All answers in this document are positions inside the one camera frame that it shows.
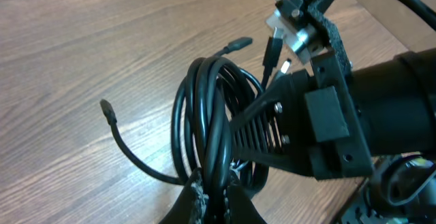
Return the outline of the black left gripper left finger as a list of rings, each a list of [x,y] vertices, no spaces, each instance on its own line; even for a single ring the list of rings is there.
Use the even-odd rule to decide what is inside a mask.
[[[191,173],[173,207],[159,224],[204,223],[207,207],[208,195],[204,192],[202,170],[197,168]]]

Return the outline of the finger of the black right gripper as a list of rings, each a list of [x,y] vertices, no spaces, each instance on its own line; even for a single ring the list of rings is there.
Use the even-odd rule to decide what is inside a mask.
[[[306,72],[286,74],[230,122],[233,155],[301,176],[312,176],[308,148],[313,143],[304,94]]]

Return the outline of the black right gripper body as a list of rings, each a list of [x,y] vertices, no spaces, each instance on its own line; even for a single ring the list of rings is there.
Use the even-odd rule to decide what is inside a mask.
[[[370,176],[371,154],[345,75],[333,52],[315,57],[313,75],[292,74],[292,171],[318,180]]]

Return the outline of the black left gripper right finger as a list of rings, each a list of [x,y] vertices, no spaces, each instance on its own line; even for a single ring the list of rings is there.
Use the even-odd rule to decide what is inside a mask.
[[[233,171],[230,172],[230,181],[225,189],[225,223],[266,224]]]

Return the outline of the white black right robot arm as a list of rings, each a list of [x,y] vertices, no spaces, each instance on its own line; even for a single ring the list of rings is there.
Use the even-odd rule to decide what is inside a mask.
[[[435,152],[435,51],[345,75],[333,56],[274,81],[230,127],[232,154],[318,180],[369,176],[374,156]]]

